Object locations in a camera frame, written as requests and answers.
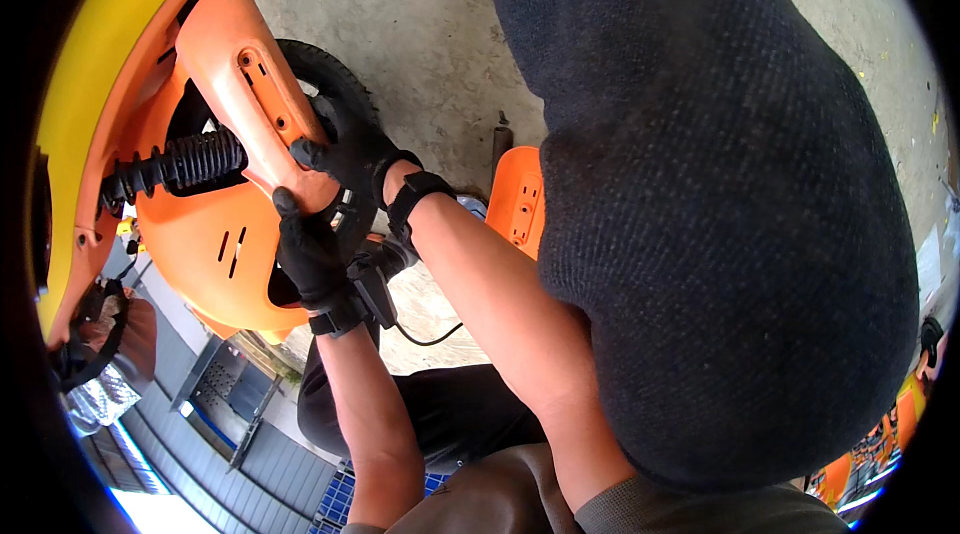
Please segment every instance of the coil spring shock absorber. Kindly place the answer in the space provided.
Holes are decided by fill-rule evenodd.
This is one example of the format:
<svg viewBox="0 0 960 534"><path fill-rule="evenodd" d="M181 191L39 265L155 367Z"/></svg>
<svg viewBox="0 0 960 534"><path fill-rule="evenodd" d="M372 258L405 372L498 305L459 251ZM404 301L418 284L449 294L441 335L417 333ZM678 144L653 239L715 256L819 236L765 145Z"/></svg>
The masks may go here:
<svg viewBox="0 0 960 534"><path fill-rule="evenodd" d="M131 161L117 160L113 173L100 184L100 204L117 215L124 201L136 203L138 192L149 199L157 185L169 192L171 185L185 189L209 182L240 168L246 158L243 145L223 127L168 140L163 153L154 146L150 158L141 159L139 153L133 153Z"/></svg>

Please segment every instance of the person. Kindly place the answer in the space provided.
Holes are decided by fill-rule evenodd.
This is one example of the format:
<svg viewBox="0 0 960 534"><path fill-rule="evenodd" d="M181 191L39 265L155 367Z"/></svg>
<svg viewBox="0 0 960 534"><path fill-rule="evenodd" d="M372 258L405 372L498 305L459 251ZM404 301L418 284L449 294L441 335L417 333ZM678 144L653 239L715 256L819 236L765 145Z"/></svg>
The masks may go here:
<svg viewBox="0 0 960 534"><path fill-rule="evenodd" d="M353 459L354 531L842 528L781 483L873 427L919 323L857 76L790 0L493 1L549 130L538 263L335 100L338 143L291 147L392 209L492 363L390 377L366 324L317 337L298 420ZM329 233L274 200L328 306ZM425 465L448 493L420 500Z"/></svg>

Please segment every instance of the black tire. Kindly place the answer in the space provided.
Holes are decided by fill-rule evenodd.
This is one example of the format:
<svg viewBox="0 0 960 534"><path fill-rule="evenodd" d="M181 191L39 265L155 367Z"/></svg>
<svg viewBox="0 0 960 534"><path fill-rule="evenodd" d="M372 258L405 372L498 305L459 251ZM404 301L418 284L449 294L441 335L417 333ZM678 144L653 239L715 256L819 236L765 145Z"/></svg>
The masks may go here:
<svg viewBox="0 0 960 534"><path fill-rule="evenodd" d="M322 48L299 40L278 38L276 42L297 80L316 88L319 96L342 99L358 116L379 125L377 110L366 87L340 60ZM330 131L327 120L321 119L320 122ZM359 198L357 195L351 195L349 201L345 202L341 188L337 198L323 212L327 214L327 219L332 219L337 212L342 214L342 220L336 228L337 240L340 241L343 260L349 261L370 233L374 218L377 217L377 206L373 199Z"/></svg>

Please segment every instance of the concrete floor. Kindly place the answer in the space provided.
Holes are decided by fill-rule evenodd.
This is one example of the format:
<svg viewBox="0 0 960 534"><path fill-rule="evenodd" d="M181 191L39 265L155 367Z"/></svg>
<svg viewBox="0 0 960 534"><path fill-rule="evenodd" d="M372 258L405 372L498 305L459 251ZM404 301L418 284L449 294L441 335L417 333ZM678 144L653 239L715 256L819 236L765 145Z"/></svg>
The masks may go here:
<svg viewBox="0 0 960 534"><path fill-rule="evenodd" d="M945 238L946 192L956 184L948 148L945 92L906 0L794 0L854 72L889 145L917 249L936 229L940 289L924 299L943 320L953 314L957 260ZM426 168L463 190L489 195L492 131L503 111L517 144L546 136L543 103L523 84L503 41L492 0L257 0L278 37L324 48L366 84L387 134ZM426 269L391 286L401 321L423 338L456 323ZM383 354L394 373L485 360L460 333L422 349L385 332ZM308 336L293 336L302 356Z"/></svg>

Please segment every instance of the black glove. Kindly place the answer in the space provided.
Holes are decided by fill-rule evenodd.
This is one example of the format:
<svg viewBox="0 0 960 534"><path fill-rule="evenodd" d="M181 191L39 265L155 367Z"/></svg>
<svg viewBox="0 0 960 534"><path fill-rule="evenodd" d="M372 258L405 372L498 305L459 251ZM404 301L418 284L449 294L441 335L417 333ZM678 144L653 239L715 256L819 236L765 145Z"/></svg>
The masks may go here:
<svg viewBox="0 0 960 534"><path fill-rule="evenodd" d="M330 120L337 142L325 147L312 140L294 140L290 154L307 168L329 174L345 189L372 198L386 211L383 179L390 166L401 159L420 168L424 165L410 151L397 148L377 124L356 114L344 101L318 96L313 106Z"/></svg>
<svg viewBox="0 0 960 534"><path fill-rule="evenodd" d="M276 260L296 285L300 305L306 310L318 310L351 286L347 266L340 258L337 234L319 213L302 217L297 199L287 188L275 189L272 198L280 214Z"/></svg>

